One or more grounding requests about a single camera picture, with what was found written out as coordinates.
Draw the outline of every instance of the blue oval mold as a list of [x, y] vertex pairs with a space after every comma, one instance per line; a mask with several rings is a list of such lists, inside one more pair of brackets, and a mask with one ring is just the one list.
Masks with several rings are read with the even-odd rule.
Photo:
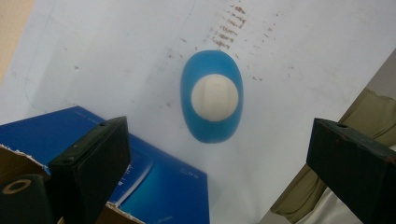
[[[195, 84], [204, 76], [219, 74], [229, 78], [238, 90], [238, 104], [230, 117], [221, 121], [201, 118], [193, 109], [191, 94]], [[242, 114], [243, 85], [238, 66], [226, 53], [205, 50], [191, 56], [187, 61], [180, 82], [180, 98], [184, 119], [191, 134], [204, 143], [219, 143], [229, 139], [235, 132]]]

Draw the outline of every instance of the blue box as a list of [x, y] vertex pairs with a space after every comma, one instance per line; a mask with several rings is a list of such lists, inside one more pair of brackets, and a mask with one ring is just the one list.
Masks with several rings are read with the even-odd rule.
[[[47, 165], [102, 121], [75, 106], [0, 126], [0, 144]], [[130, 146], [133, 162], [109, 199], [111, 203], [148, 224], [210, 222], [205, 173], [132, 134]]]

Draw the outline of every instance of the white ball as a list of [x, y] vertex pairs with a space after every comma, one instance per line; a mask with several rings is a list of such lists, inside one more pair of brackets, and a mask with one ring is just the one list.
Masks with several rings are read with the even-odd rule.
[[238, 89], [223, 75], [208, 75], [195, 84], [191, 102], [201, 118], [222, 121], [235, 111], [238, 105]]

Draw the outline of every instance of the black clamp jaw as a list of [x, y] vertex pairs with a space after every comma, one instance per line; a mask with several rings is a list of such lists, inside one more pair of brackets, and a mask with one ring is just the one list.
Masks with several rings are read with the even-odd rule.
[[0, 223], [95, 223], [131, 163], [125, 117], [102, 122], [49, 163], [50, 179], [18, 176], [0, 186]]
[[315, 119], [306, 163], [363, 223], [396, 223], [396, 152], [344, 124]]

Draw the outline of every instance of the white sheet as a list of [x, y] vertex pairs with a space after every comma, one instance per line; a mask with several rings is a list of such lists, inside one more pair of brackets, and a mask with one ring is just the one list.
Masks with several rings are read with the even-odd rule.
[[[396, 1], [36, 0], [0, 85], [0, 123], [81, 105], [205, 171], [211, 222], [255, 223], [304, 164], [314, 117], [339, 120], [396, 47]], [[189, 133], [179, 81], [221, 49], [245, 87], [225, 143]]]
[[362, 222], [329, 188], [326, 188], [314, 210], [297, 222], [297, 224], [313, 223], [361, 224]]

